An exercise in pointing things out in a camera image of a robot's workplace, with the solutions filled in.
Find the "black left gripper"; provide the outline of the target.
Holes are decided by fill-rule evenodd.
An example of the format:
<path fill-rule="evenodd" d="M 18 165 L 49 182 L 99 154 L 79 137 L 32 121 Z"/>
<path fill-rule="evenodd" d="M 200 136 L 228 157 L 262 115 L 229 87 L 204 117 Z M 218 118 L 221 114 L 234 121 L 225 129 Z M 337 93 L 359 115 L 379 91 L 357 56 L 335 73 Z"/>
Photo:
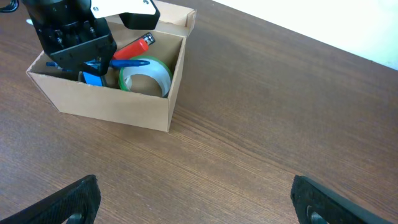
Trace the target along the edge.
<path fill-rule="evenodd" d="M 59 67 L 102 76 L 117 45 L 90 1 L 23 0 L 44 52 Z"/>

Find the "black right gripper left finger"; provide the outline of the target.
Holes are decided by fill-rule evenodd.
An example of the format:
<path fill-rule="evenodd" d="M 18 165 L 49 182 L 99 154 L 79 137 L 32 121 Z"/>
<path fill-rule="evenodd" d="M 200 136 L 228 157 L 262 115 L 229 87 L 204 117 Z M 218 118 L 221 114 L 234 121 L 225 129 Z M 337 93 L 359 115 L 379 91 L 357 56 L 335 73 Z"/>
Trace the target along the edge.
<path fill-rule="evenodd" d="M 1 224 L 93 224 L 100 203 L 97 178 L 91 174 L 1 220 Z"/>

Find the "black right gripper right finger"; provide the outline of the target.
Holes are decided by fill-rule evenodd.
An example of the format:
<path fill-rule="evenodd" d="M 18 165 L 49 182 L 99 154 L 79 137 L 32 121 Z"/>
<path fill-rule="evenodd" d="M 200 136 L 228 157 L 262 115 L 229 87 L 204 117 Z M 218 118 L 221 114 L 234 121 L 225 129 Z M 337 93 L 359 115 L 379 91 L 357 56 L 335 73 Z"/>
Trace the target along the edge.
<path fill-rule="evenodd" d="M 294 177 L 290 198 L 300 224 L 388 223 L 306 176 Z"/>

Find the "blue ballpoint pen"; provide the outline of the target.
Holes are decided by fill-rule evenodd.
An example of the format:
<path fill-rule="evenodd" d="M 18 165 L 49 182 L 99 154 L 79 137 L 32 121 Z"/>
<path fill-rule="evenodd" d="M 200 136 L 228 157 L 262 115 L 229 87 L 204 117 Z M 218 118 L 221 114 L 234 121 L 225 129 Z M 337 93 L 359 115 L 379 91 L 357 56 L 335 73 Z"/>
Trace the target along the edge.
<path fill-rule="evenodd" d="M 98 68 L 100 65 L 99 61 L 92 60 L 86 63 L 87 65 Z M 109 66 L 112 68 L 124 68 L 124 67 L 140 67 L 149 65 L 150 62 L 148 60 L 120 60 L 120 59 L 112 59 L 109 63 Z M 47 62 L 46 66 L 55 67 L 57 69 L 64 70 L 64 68 L 60 67 L 55 62 Z"/>

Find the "brown cardboard box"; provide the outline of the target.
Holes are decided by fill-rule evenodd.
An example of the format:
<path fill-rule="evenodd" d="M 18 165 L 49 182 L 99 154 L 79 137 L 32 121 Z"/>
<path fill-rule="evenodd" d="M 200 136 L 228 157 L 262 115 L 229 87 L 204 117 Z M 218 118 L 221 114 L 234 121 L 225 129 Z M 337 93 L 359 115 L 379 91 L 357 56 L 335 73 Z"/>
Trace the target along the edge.
<path fill-rule="evenodd" d="M 104 87 L 80 82 L 71 72 L 48 67 L 50 58 L 44 52 L 27 69 L 27 75 L 62 113 L 167 132 L 183 76 L 187 37 L 194 28 L 197 10 L 162 1 L 154 4 L 160 11 L 159 22 L 151 32 L 155 43 L 139 58 L 162 63 L 170 70 L 171 84 L 165 95 L 160 81 L 143 71 L 128 75 L 132 87 L 126 90 L 119 87 L 122 73 L 115 69 L 108 70 Z"/>

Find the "green tape roll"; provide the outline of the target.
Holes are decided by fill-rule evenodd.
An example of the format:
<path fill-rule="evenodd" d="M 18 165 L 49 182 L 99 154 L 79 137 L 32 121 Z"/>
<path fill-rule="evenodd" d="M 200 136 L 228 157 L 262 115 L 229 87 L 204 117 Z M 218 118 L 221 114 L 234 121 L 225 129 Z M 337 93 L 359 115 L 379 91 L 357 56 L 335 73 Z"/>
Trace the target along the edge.
<path fill-rule="evenodd" d="M 131 91 L 132 76 L 143 75 L 154 79 L 159 85 L 162 93 L 161 97 L 167 96 L 172 84 L 172 72 L 165 63 L 152 56 L 137 56 L 130 60 L 143 60 L 149 62 L 148 65 L 139 67 L 124 67 L 119 71 L 119 87 L 124 91 Z"/>

